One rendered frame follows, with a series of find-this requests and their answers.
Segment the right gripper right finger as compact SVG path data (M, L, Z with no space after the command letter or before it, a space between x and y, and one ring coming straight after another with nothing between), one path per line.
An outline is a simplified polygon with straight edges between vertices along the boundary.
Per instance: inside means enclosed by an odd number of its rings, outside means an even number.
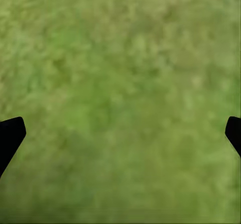
M229 117L226 124L225 135L241 156L241 118Z

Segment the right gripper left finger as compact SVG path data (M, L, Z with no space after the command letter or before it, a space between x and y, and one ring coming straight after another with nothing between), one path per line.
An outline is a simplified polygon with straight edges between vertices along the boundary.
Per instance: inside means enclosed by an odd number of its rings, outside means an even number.
M22 117L0 122L0 177L26 136Z

